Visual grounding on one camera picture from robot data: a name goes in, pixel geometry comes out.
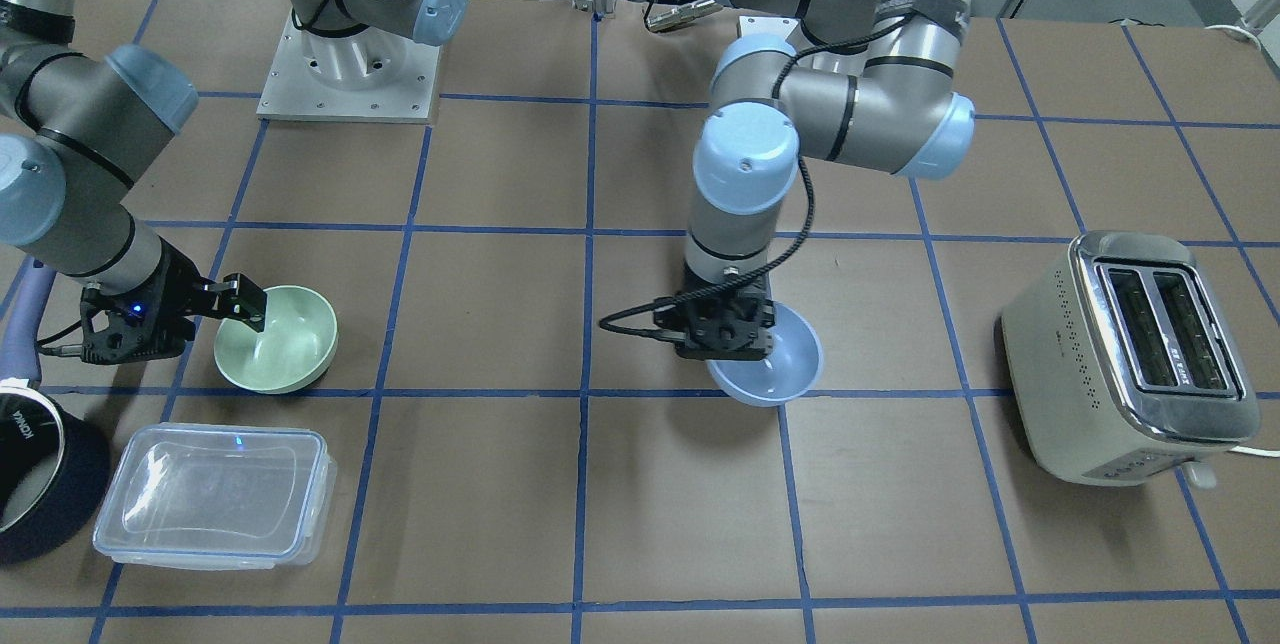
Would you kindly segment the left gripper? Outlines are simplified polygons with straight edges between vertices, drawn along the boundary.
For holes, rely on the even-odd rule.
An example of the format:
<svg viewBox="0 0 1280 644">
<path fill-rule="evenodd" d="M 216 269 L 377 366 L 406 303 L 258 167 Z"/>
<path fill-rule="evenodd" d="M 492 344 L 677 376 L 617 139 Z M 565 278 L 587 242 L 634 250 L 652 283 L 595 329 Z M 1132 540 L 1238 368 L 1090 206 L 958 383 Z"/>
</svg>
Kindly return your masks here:
<svg viewBox="0 0 1280 644">
<path fill-rule="evenodd" d="M 726 293 L 676 307 L 684 339 L 676 353 L 685 360 L 763 361 L 774 348 L 774 302 L 767 275 Z"/>
</svg>

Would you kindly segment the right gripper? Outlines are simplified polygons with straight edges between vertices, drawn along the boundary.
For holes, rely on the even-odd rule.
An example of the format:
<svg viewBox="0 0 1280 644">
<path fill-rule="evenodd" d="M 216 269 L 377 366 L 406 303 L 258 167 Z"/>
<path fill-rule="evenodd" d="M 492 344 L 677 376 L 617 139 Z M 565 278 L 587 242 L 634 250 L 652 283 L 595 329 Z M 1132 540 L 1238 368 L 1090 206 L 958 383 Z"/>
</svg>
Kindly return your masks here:
<svg viewBox="0 0 1280 644">
<path fill-rule="evenodd" d="M 195 339 L 193 316 L 242 321 L 264 333 L 268 293 L 242 271 L 205 278 L 178 248 L 164 245 L 157 268 L 138 287 L 118 294 L 86 287 L 79 306 L 79 360 L 123 365 L 180 356 Z"/>
</svg>

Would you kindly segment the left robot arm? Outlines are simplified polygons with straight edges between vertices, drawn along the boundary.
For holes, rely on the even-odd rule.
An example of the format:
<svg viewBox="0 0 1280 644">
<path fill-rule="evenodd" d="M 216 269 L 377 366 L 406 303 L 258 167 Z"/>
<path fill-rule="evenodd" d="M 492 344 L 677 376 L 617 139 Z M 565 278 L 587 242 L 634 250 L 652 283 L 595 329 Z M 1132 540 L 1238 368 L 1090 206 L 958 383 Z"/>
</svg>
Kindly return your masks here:
<svg viewBox="0 0 1280 644">
<path fill-rule="evenodd" d="M 792 35 L 742 35 L 710 79 L 692 152 L 684 289 L 655 325 L 687 360 L 758 361 L 771 350 L 768 248 L 809 157 L 940 179 L 974 134 L 954 90 L 970 0 L 714 0 L 791 18 Z"/>
</svg>

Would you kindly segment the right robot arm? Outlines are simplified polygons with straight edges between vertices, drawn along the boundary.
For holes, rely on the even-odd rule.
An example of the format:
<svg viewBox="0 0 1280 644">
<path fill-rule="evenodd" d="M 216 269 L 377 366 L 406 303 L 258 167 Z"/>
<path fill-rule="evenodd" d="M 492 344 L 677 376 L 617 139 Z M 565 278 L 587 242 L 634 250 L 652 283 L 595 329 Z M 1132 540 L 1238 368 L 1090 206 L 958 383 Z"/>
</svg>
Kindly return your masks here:
<svg viewBox="0 0 1280 644">
<path fill-rule="evenodd" d="M 195 318 L 262 332 L 268 296 L 232 274 L 205 278 L 123 201 L 188 122 L 187 76 L 146 47 L 102 60 L 70 47 L 76 0 L 3 0 L 3 242 L 82 288 L 79 344 L 55 356 L 119 365 L 170 358 Z"/>
</svg>

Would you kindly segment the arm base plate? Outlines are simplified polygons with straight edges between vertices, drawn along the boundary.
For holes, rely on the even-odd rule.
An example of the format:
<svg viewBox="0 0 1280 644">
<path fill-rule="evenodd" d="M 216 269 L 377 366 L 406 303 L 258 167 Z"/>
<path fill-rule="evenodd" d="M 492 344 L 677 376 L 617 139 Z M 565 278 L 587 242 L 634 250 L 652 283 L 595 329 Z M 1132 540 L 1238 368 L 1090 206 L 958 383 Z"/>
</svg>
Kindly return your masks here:
<svg viewBox="0 0 1280 644">
<path fill-rule="evenodd" d="M 262 85 L 257 115 L 296 123 L 429 124 L 438 102 L 442 47 L 364 29 L 312 35 L 288 15 Z"/>
<path fill-rule="evenodd" d="M 822 44 L 850 42 L 873 32 L 873 20 L 845 20 L 838 24 L 819 24 L 783 15 L 739 15 L 739 35 L 776 35 L 785 38 L 796 51 L 822 46 Z"/>
</svg>

